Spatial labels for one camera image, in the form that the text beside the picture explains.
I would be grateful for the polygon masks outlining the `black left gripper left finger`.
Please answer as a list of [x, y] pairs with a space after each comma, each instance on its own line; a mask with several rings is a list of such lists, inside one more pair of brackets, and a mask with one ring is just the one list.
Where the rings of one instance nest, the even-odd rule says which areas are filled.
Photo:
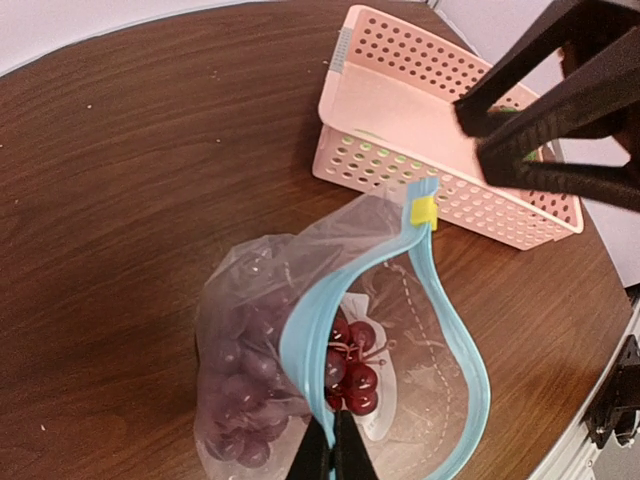
[[330, 449], [324, 430], [315, 418], [307, 425], [286, 479], [330, 479]]

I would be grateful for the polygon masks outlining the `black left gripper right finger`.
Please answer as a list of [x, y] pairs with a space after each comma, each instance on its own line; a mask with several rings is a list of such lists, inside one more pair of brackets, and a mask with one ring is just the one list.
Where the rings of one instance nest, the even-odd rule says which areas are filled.
[[333, 471], [338, 480], [378, 480], [354, 416], [347, 410], [335, 414]]

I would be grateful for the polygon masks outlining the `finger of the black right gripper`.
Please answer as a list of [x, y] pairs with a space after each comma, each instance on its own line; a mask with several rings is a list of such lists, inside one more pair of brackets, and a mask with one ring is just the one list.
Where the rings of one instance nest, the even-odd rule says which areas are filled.
[[[489, 109], [556, 51], [565, 77], [499, 125]], [[639, 4], [554, 1], [454, 104], [468, 136], [610, 136], [639, 115]]]
[[[475, 137], [477, 158], [490, 185], [639, 208], [639, 115], [619, 135]], [[535, 149], [542, 161], [525, 161]]]

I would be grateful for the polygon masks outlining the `dark red grape bunch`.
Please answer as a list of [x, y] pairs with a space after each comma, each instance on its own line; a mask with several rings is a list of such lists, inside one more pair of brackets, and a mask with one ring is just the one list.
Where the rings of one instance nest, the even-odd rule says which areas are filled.
[[354, 415], [365, 437], [384, 440], [396, 420], [396, 342], [348, 292], [336, 308], [314, 298], [266, 297], [221, 314], [198, 340], [198, 440], [216, 462], [260, 469], [299, 418]]

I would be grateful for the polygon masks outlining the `clear zip top bag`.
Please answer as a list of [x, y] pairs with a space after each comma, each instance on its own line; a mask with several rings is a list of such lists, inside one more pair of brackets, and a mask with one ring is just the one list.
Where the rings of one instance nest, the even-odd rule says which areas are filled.
[[211, 479], [452, 479], [490, 409], [433, 254], [436, 178], [233, 247], [196, 319]]

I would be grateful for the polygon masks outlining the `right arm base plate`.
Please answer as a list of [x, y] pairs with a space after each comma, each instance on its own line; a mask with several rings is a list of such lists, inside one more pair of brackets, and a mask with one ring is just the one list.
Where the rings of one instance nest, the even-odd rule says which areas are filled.
[[611, 436], [622, 447], [635, 439], [639, 431], [639, 344], [635, 335], [623, 342], [583, 421], [598, 449]]

